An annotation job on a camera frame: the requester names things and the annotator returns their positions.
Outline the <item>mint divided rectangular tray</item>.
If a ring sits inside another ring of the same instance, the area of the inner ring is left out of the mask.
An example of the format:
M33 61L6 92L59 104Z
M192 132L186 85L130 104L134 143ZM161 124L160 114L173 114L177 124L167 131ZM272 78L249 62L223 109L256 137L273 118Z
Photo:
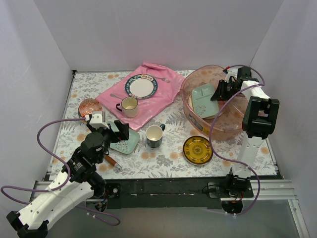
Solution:
M215 88L210 83L196 87L192 91L193 109L200 118L212 117L219 112L218 102L211 100L214 93Z

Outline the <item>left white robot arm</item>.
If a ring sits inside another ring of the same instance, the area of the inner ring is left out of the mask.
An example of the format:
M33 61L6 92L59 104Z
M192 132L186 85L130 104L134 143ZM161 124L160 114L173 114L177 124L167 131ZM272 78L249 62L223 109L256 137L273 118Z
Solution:
M111 143L129 139L129 124L114 121L117 131L108 123L93 124L88 120L90 133L62 170L38 196L19 211L11 211L7 220L20 238L44 238L49 229L66 213L87 198L101 198L106 181L97 173Z

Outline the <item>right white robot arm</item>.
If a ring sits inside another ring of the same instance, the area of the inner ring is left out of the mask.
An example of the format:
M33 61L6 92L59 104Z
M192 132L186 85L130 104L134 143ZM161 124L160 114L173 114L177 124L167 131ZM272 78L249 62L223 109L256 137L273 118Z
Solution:
M256 79L256 70L246 65L236 65L237 72L223 69L225 79L220 80L211 96L211 101L224 101L228 105L242 94L248 101L242 120L243 142L236 160L226 175L223 192L229 197L239 196L251 190L250 177L256 172L252 166L264 140L271 135L276 126L280 102L269 97L264 91L263 77Z

